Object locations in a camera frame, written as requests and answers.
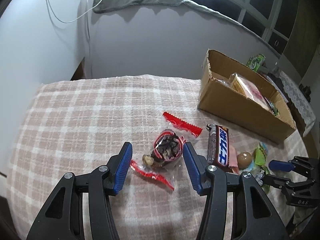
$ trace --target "wire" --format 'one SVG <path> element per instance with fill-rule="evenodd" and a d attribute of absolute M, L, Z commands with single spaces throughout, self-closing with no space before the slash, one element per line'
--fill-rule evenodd
<path fill-rule="evenodd" d="M 62 23 L 72 23 L 72 22 L 75 22 L 76 20 L 78 20 L 79 18 L 81 18 L 83 15 L 85 15 L 87 12 L 89 12 L 90 10 L 92 10 L 93 8 L 97 7 L 101 2 L 102 0 L 100 0 L 95 6 L 93 6 L 92 8 L 90 8 L 89 10 L 87 10 L 86 12 L 84 12 L 82 15 L 80 15 L 78 18 L 74 19 L 73 21 L 69 21 L 69 22 L 64 22 L 62 20 L 60 20 L 56 14 L 54 13 L 52 7 L 51 7 L 51 4 L 50 4 L 50 1 L 49 0 L 46 0 L 47 2 L 47 5 L 50 7 L 51 11 L 52 11 L 52 14 L 56 17 L 56 19 Z"/>

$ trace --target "open cardboard box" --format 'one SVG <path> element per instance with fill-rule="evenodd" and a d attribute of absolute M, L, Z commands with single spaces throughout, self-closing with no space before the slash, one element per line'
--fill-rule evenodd
<path fill-rule="evenodd" d="M 201 80 L 198 108 L 236 123 L 276 143 L 283 142 L 296 130 L 284 99 L 273 85 L 259 74 L 212 49 L 207 51 L 202 68 L 204 74 Z M 238 73 L 254 83 L 260 93 L 278 108 L 279 117 L 218 80 L 228 81 L 233 73 Z"/>

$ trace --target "lace cloth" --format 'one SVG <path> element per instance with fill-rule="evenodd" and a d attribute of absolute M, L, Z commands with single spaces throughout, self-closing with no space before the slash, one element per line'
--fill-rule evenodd
<path fill-rule="evenodd" d="M 294 106 L 297 108 L 301 117 L 303 118 L 306 127 L 303 132 L 303 136 L 305 137 L 313 127 L 316 121 L 316 116 L 313 113 L 311 105 L 304 97 L 299 87 L 292 81 L 292 79 L 284 73 L 281 69 L 277 69 L 274 72 L 274 75 L 281 79 L 284 91 L 288 94 Z"/>

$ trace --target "brown chocolate bar wrapper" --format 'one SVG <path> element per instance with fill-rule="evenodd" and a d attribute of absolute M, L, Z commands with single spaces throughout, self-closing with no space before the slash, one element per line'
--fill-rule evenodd
<path fill-rule="evenodd" d="M 228 129 L 216 125 L 208 124 L 209 140 L 207 162 L 216 165 L 223 171 L 232 172 L 229 168 L 229 133 Z"/>

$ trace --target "pink checkered blanket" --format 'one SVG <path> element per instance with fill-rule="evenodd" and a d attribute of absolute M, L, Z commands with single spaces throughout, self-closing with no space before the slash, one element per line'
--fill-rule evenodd
<path fill-rule="evenodd" d="M 197 109 L 200 80 L 156 77 L 117 77 L 64 81 L 42 85 L 20 126 L 8 175 L 8 201 L 22 239 L 60 178 L 68 171 L 89 173 L 118 154 L 123 143 L 133 145 L 133 159 L 149 151 L 160 131 L 163 111 L 204 128 L 208 123 L 229 128 L 231 144 L 238 151 L 252 152 L 259 141 L 267 144 L 268 160 L 307 156 L 296 131 L 283 144 L 275 145 L 224 119 Z M 206 156 L 208 132 L 204 129 L 194 148 Z M 143 179 L 129 169 L 124 188 L 111 205 L 116 228 L 127 239 L 195 239 L 205 197 L 192 189 L 183 161 L 176 189 Z M 294 181 L 297 174 L 289 174 Z M 271 199 L 283 222 L 294 208 L 285 205 L 278 189 Z M 230 239 L 232 196 L 228 196 L 225 239 Z M 88 201 L 84 198 L 84 229 L 91 239 Z"/>

